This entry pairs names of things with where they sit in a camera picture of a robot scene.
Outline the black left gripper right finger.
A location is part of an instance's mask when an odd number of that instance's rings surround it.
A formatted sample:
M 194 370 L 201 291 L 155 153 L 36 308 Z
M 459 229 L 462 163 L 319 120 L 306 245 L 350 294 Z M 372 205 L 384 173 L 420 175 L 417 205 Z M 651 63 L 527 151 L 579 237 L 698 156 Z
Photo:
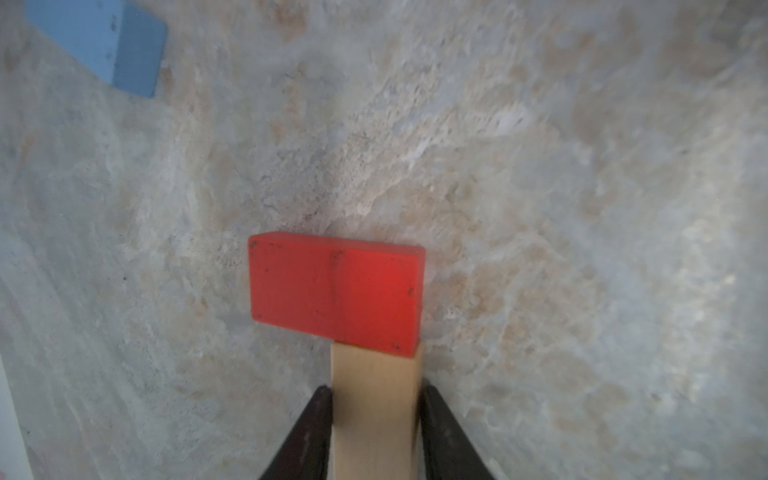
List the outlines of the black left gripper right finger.
M 428 480 L 494 479 L 443 396 L 430 383 L 422 386 L 418 415 Z

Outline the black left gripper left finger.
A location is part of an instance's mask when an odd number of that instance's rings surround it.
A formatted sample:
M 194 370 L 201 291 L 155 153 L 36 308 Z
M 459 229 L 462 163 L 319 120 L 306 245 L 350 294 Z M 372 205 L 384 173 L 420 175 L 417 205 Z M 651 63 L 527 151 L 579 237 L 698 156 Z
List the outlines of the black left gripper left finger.
M 333 425 L 333 394 L 318 387 L 260 480 L 326 480 Z

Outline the beige short block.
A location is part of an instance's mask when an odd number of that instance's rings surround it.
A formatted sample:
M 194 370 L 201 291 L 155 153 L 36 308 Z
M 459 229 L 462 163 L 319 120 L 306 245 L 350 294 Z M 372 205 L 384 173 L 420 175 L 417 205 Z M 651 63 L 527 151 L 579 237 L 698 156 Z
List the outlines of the beige short block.
M 331 345 L 332 477 L 415 479 L 424 345 L 412 357 Z

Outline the red long block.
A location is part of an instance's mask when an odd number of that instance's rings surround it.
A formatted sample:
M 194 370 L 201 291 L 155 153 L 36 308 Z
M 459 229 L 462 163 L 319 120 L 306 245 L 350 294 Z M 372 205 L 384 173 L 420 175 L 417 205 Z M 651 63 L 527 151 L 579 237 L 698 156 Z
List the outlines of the red long block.
M 255 321 L 411 357 L 420 337 L 420 246 L 270 232 L 248 240 Z

